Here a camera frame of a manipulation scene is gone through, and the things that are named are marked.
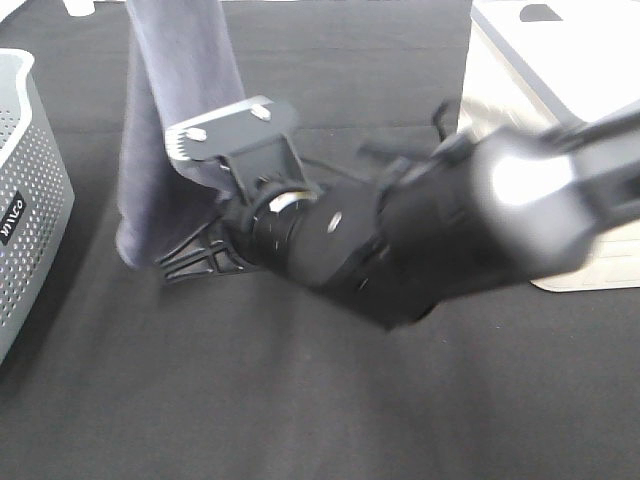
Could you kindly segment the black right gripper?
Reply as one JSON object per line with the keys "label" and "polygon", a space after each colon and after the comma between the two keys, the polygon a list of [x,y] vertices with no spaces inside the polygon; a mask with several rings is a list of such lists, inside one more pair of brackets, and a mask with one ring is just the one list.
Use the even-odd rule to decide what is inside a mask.
{"label": "black right gripper", "polygon": [[157,265],[166,284],[264,266],[313,290],[391,290],[382,199],[376,182],[322,189],[266,181],[253,198],[229,201],[222,219],[199,227]]}

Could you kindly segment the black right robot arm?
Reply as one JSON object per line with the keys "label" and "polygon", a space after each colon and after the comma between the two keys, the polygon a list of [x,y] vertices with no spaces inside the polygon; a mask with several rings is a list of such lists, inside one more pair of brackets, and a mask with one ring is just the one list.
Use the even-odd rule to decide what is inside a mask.
{"label": "black right robot arm", "polygon": [[160,261],[170,283],[271,271],[383,329],[440,302],[582,267],[596,238],[639,217],[639,112],[442,134],[385,148],[377,177],[304,172],[285,101],[256,96],[167,128],[173,167],[232,183],[217,215]]}

